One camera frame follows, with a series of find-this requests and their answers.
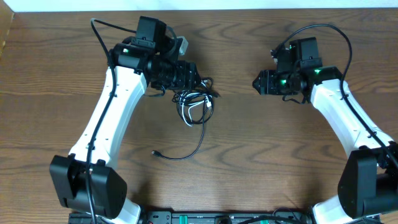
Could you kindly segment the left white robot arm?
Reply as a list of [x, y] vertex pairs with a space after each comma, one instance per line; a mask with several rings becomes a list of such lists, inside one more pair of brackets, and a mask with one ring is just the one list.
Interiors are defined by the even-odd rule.
[[116, 172], [119, 149], [134, 108], [148, 87], [192, 91], [203, 85], [196, 65], [180, 59], [187, 48], [166, 23], [142, 16], [136, 30], [106, 49], [103, 91], [68, 156], [55, 156], [50, 176], [63, 207], [84, 212], [88, 223], [137, 223], [141, 208], [127, 197]]

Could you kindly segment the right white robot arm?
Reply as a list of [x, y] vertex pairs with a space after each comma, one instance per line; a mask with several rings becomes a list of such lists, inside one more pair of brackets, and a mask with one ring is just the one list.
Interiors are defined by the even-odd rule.
[[334, 197], [312, 207], [314, 223], [366, 223], [397, 210], [397, 143], [371, 120], [353, 97], [343, 74], [323, 66], [314, 37], [271, 50], [277, 65], [252, 85], [284, 101], [303, 95], [328, 121], [347, 155]]

